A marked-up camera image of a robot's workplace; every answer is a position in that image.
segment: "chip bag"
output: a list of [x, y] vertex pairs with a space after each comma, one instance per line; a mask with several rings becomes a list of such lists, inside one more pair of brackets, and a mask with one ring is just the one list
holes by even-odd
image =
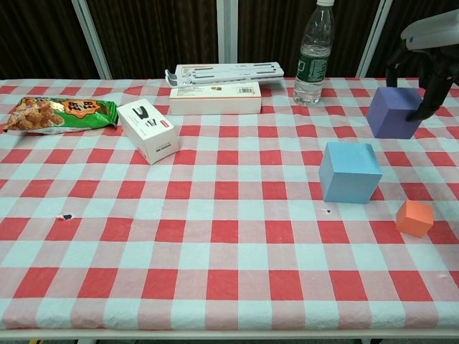
[[104, 100], [25, 97], [14, 108], [4, 132], [59, 134], [116, 126], [116, 104]]

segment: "orange cube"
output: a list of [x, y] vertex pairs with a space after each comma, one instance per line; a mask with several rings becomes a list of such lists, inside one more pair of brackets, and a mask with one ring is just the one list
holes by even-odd
[[399, 231], [422, 238], [433, 226], [433, 208], [427, 204], [406, 200], [397, 212]]

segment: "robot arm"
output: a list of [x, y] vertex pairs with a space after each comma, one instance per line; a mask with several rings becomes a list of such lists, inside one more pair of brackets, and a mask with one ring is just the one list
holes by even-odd
[[401, 45], [387, 63], [386, 84], [396, 87], [399, 66], [413, 52], [422, 54], [419, 86], [425, 89], [424, 100], [407, 120], [425, 120], [459, 80], [459, 9], [418, 20], [400, 36]]

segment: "plastic water bottle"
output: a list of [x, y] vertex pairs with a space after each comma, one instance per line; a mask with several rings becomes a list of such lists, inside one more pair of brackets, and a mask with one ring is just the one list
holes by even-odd
[[306, 25], [301, 43], [293, 100], [299, 105], [317, 103], [335, 33], [331, 7], [334, 0], [317, 0], [317, 8]]

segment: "red and white checkered tablecloth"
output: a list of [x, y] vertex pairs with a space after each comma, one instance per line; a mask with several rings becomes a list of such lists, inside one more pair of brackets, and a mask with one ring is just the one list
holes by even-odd
[[[0, 329], [458, 328], [459, 89], [415, 138], [377, 140], [364, 114], [382, 85], [327, 80], [304, 108], [286, 80], [259, 115], [169, 116], [181, 150], [153, 166], [121, 127], [1, 134]], [[166, 114], [169, 91], [4, 80], [0, 123], [25, 95], [145, 97]], [[372, 144], [370, 203], [321, 200], [331, 140]], [[435, 209], [422, 239], [394, 229], [406, 199]]]

